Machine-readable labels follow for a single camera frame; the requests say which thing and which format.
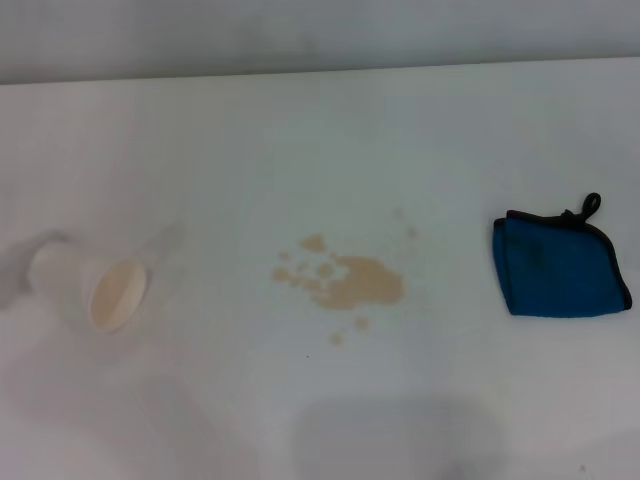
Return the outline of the blue rag with black trim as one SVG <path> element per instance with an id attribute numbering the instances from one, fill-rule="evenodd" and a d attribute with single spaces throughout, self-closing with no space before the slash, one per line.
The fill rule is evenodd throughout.
<path id="1" fill-rule="evenodd" d="M 578 213 L 509 210 L 494 221 L 492 256 L 511 315 L 592 318 L 632 308 L 611 240 L 588 223 L 600 206 L 592 192 Z"/>

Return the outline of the brown liquid stain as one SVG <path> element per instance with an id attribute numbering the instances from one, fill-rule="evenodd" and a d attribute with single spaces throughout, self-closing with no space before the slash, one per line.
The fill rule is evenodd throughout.
<path id="1" fill-rule="evenodd" d="M 405 206 L 313 216 L 283 232 L 264 276 L 327 345 L 342 347 L 411 297 L 409 258 L 423 234 Z"/>

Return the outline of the white paper cup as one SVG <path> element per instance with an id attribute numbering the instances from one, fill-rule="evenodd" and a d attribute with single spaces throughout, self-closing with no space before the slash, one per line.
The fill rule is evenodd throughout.
<path id="1" fill-rule="evenodd" d="M 147 269 L 140 261 L 96 254 L 62 241 L 37 251 L 27 278 L 63 319 L 100 333 L 113 333 L 130 322 L 148 285 Z"/>

